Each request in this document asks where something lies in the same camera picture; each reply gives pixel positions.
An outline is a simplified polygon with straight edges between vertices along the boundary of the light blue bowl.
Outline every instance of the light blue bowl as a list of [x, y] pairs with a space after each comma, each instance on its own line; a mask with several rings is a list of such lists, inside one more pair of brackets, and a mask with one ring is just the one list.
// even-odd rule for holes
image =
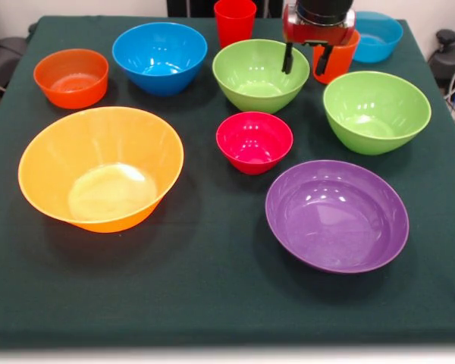
[[361, 40], [354, 60], [376, 63], [385, 60], [403, 37], [403, 27], [392, 17], [373, 11], [356, 12], [356, 30]]
[[121, 34], [113, 58], [139, 88], [157, 96], [184, 90], [199, 73], [207, 54], [197, 30], [176, 23], [148, 23]]

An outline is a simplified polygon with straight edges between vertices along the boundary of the small red bowl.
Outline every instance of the small red bowl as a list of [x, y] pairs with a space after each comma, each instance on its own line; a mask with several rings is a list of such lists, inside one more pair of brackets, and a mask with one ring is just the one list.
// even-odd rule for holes
[[33, 78], [45, 97], [60, 108], [87, 108], [108, 88], [108, 61], [90, 49], [65, 49], [48, 55]]
[[280, 118], [248, 111], [224, 120], [216, 141], [235, 168], [254, 175], [265, 173], [285, 157], [293, 145], [293, 134]]

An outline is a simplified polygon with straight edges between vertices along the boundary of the large purple bowl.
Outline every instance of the large purple bowl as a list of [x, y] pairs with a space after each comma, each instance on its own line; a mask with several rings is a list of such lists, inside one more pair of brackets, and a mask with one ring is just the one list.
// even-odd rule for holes
[[388, 264], [404, 248], [410, 230], [393, 188], [346, 162], [295, 165], [273, 182], [265, 209], [285, 249], [332, 273], [362, 273]]

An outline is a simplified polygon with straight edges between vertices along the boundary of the green tablecloth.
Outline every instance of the green tablecloth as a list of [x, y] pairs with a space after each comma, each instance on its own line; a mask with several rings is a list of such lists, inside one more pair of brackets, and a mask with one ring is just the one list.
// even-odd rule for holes
[[[218, 51], [213, 19], [176, 20], [209, 43], [203, 69], [179, 96], [140, 92], [113, 62], [118, 34], [151, 20], [44, 17], [17, 67], [0, 105], [0, 347], [455, 341], [455, 126], [407, 24], [391, 59], [353, 70], [387, 71], [421, 88], [433, 108], [421, 135], [378, 157], [348, 151], [328, 126], [324, 87], [311, 79], [278, 112], [295, 136], [290, 154], [249, 177], [215, 144], [216, 128], [237, 110], [210, 70]], [[253, 37], [281, 40], [281, 22], [257, 20]], [[72, 112], [46, 101], [33, 68], [73, 47], [110, 61], [109, 90], [98, 106], [152, 111], [184, 142], [185, 166], [173, 190], [148, 220], [121, 234], [47, 218], [17, 184], [28, 142]], [[269, 185], [290, 166], [321, 158], [368, 168], [403, 198], [409, 240], [390, 265], [364, 275], [324, 274], [292, 258], [272, 235], [264, 212]]]

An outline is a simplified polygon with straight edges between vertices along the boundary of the green bowl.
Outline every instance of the green bowl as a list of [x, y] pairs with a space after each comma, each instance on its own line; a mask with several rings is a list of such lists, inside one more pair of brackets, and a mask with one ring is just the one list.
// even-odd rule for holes
[[365, 155], [390, 152], [408, 143], [429, 123], [431, 106], [410, 82], [375, 71], [342, 75], [324, 91], [328, 122], [350, 150]]
[[290, 74], [281, 72], [285, 44], [250, 39], [223, 48], [212, 62], [222, 92], [241, 111], [275, 113], [295, 98], [310, 75], [309, 62], [293, 49]]

